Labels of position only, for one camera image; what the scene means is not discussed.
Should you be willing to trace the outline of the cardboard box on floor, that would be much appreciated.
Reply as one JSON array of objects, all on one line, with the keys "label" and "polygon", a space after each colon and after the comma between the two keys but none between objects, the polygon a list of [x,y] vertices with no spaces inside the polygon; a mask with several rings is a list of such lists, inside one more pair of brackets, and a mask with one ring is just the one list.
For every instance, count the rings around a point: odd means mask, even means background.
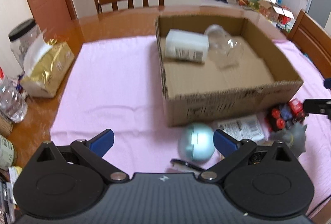
[{"label": "cardboard box on floor", "polygon": [[294,19],[293,13],[289,10],[273,4],[270,1],[259,0],[259,12],[268,20],[276,23],[286,24]]}]

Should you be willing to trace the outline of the red toy train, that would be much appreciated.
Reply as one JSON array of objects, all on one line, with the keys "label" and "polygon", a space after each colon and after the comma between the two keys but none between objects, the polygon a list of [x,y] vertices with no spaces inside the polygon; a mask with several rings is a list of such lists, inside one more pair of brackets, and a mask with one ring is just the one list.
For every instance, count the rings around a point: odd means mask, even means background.
[{"label": "red toy train", "polygon": [[308,116],[308,113],[303,109],[303,103],[299,99],[292,99],[288,102],[288,106],[294,122],[302,123]]}]

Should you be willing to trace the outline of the light blue earbud case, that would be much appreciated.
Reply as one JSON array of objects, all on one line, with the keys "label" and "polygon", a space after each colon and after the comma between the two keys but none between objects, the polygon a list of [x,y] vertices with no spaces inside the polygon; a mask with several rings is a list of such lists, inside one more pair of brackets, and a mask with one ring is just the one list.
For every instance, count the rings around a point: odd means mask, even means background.
[{"label": "light blue earbud case", "polygon": [[191,123],[183,129],[178,141],[179,156],[191,162],[205,163],[211,159],[215,147],[214,131],[204,123]]}]

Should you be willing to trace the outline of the black-lidded clear jar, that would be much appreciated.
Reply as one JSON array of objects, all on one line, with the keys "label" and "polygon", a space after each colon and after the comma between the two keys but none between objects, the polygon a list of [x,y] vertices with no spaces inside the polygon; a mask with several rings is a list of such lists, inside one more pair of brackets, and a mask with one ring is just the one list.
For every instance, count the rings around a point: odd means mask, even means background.
[{"label": "black-lidded clear jar", "polygon": [[40,35],[40,27],[33,18],[27,19],[8,34],[11,51],[18,64],[24,69],[24,58],[28,48]]}]

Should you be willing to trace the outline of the labelled plastic pack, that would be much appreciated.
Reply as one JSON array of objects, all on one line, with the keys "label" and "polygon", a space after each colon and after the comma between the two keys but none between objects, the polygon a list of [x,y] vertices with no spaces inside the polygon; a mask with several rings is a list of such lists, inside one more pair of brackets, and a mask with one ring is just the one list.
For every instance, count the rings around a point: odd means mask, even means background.
[{"label": "labelled plastic pack", "polygon": [[266,141],[263,129],[256,115],[216,120],[213,123],[213,127],[214,129],[224,131],[238,141],[250,139],[257,144],[263,144]]}]

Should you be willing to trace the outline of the pink towel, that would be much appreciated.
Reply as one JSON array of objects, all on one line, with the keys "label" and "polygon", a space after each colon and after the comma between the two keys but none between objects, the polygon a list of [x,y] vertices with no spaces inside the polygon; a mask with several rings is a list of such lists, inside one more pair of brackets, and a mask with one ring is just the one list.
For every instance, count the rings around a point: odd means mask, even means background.
[{"label": "pink towel", "polygon": [[[303,79],[295,94],[330,99],[323,77],[289,41],[274,41]],[[310,114],[306,152],[299,161],[314,184],[309,211],[330,195],[330,120]],[[114,131],[114,146],[104,159],[133,173],[172,173],[170,160],[180,158],[183,128],[169,128],[163,110],[162,84],[155,36],[109,39],[83,44],[50,128],[56,145],[89,140]]]}]

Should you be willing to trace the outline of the grey refrigerator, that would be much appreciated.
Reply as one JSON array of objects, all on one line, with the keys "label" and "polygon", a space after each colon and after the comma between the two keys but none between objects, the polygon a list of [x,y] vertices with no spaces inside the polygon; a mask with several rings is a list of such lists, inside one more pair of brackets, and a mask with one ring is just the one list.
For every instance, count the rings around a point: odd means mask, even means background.
[{"label": "grey refrigerator", "polygon": [[330,0],[309,0],[306,13],[324,28],[330,16],[330,8]]}]

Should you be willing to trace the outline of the grey cat toy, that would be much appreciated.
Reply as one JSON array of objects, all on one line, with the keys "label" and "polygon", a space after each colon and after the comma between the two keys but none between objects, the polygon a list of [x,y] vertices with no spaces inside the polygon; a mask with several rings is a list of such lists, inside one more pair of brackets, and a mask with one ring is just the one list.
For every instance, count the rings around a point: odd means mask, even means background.
[{"label": "grey cat toy", "polygon": [[282,129],[281,131],[272,132],[270,140],[282,141],[292,151],[296,158],[299,158],[302,153],[306,152],[306,129],[307,125],[302,125],[297,122],[289,129]]}]

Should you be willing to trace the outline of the white plastic container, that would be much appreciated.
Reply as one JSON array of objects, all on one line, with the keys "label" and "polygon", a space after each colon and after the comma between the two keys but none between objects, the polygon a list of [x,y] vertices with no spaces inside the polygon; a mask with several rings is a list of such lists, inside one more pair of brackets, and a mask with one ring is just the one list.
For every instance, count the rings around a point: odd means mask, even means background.
[{"label": "white plastic container", "polygon": [[165,40],[166,58],[196,63],[205,62],[209,50],[207,35],[170,29]]}]

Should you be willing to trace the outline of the water bottle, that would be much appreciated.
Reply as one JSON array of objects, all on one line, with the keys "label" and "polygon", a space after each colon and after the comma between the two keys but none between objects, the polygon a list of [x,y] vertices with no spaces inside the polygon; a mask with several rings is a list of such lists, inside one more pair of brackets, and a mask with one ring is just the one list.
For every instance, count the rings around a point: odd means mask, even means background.
[{"label": "water bottle", "polygon": [[14,123],[26,117],[28,105],[12,82],[1,69],[1,112]]}]

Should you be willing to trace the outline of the blue toy train car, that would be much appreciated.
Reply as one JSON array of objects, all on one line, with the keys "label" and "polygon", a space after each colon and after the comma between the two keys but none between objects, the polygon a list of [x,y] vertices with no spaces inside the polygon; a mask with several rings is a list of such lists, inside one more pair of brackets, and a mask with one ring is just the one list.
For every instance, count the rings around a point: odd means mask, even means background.
[{"label": "blue toy train car", "polygon": [[288,104],[277,104],[268,109],[265,116],[270,132],[289,129],[293,125],[293,115]]}]

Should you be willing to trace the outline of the clear plastic jar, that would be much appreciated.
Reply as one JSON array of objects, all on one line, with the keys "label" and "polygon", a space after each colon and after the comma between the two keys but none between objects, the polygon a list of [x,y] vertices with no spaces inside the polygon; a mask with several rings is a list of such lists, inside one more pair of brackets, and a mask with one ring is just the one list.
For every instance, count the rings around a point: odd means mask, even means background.
[{"label": "clear plastic jar", "polygon": [[220,25],[207,27],[204,33],[209,40],[208,57],[220,68],[230,68],[239,65],[243,55],[243,45],[240,40],[231,36]]}]

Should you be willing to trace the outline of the gold tissue pack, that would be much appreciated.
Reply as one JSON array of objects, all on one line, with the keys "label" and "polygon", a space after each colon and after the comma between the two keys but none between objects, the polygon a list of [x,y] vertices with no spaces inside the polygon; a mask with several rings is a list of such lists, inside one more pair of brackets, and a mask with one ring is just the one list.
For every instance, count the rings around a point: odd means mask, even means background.
[{"label": "gold tissue pack", "polygon": [[75,56],[67,44],[58,40],[44,40],[43,31],[29,46],[23,61],[24,75],[20,85],[28,96],[55,97]]}]

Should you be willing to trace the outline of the wooden chair right side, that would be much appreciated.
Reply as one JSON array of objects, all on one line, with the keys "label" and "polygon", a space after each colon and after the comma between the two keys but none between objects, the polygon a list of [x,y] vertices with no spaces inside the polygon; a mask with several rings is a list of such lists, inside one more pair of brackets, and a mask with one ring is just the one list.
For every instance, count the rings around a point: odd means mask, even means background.
[{"label": "wooden chair right side", "polygon": [[287,39],[308,55],[325,79],[330,79],[330,35],[304,10],[299,12]]}]

